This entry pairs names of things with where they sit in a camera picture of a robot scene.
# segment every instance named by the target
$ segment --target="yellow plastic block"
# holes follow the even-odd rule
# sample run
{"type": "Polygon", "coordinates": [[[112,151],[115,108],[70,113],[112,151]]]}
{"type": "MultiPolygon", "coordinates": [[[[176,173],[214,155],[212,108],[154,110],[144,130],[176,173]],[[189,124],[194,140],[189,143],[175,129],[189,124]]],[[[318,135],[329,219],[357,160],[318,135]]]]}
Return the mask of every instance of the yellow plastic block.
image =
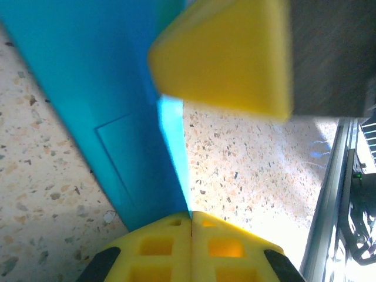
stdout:
{"type": "Polygon", "coordinates": [[[178,213],[108,244],[121,252],[106,282],[190,281],[191,219],[178,213]]]}
{"type": "Polygon", "coordinates": [[[157,38],[162,93],[286,119],[292,64],[286,0],[197,0],[157,38]]]}
{"type": "Polygon", "coordinates": [[[202,212],[192,220],[192,281],[279,282],[264,250],[283,250],[202,212]]]}

